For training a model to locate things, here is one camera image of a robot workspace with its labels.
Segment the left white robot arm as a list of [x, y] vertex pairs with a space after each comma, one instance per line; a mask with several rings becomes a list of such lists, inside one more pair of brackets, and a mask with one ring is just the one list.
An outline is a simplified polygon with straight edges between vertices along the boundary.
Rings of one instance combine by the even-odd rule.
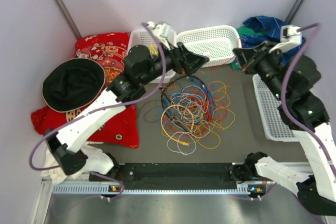
[[193, 75], [209, 62], [209, 57], [189, 51], [183, 43], [158, 46], [151, 56], [144, 45], [136, 45], [124, 59], [124, 72], [118, 75], [78, 117], [46, 139], [49, 151], [65, 175], [96, 172], [107, 180], [119, 174], [116, 161], [98, 148], [85, 146], [101, 126], [145, 95], [144, 86], [162, 75], [163, 70]]

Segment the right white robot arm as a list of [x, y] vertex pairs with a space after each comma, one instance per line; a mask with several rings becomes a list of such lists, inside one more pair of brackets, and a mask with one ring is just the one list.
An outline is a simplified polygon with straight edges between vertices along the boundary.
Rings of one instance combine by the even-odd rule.
[[335, 142], [327, 110], [311, 92], [321, 78], [315, 63], [299, 50], [282, 66], [277, 59], [281, 50], [267, 41], [254, 48], [235, 48], [233, 53], [242, 72], [259, 75], [280, 101], [280, 117], [299, 141], [312, 169], [311, 175], [305, 175], [257, 152], [245, 159], [246, 176], [273, 180], [292, 192], [311, 214], [335, 216]]

